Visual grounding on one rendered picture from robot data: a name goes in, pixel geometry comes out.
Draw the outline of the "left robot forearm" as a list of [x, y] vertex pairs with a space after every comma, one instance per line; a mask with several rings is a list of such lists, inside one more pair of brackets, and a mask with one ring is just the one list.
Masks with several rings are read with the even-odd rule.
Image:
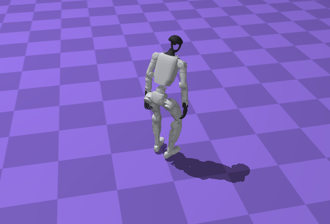
[[149, 92], [151, 91], [152, 89], [152, 81], [153, 79], [152, 78], [149, 78], [147, 75], [145, 76], [145, 81], [146, 81], [146, 84], [145, 84], [145, 91]]

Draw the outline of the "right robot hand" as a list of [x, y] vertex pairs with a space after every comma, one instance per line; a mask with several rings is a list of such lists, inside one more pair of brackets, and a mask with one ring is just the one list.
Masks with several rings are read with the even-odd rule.
[[179, 119], [183, 119], [186, 116], [188, 105], [186, 106], [186, 103], [183, 102], [183, 106], [182, 107], [184, 108], [183, 115]]

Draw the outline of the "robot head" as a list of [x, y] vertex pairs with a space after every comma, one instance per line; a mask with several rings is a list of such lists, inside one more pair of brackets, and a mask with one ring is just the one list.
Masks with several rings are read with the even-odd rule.
[[[169, 51], [167, 53], [165, 53], [166, 55], [169, 55], [169, 56], [175, 56], [175, 52], [179, 51], [183, 41], [182, 39], [177, 36], [177, 35], [173, 35], [173, 36], [170, 36], [169, 37], [169, 41], [171, 41], [171, 48], [169, 49]], [[173, 45], [176, 45], [176, 44], [179, 44], [179, 47], [177, 50], [174, 50], [173, 49]]]

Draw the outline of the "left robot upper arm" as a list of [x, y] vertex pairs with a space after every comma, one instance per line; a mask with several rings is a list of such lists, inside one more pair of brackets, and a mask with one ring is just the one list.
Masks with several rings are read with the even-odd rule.
[[154, 72], [153, 72], [153, 69], [155, 68], [156, 66], [156, 62], [157, 62], [157, 58], [159, 56], [160, 53], [153, 53], [152, 54], [152, 59], [150, 61], [150, 64], [148, 66], [148, 69], [146, 71], [146, 75], [149, 77], [149, 78], [153, 78], [154, 77]]

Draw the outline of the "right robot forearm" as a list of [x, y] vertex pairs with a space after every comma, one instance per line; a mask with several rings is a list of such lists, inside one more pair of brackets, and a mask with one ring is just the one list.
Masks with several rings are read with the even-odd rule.
[[186, 82], [186, 88], [185, 89], [181, 89], [181, 99], [182, 99], [182, 105], [183, 105], [183, 102], [186, 103], [186, 106], [188, 105], [188, 84]]

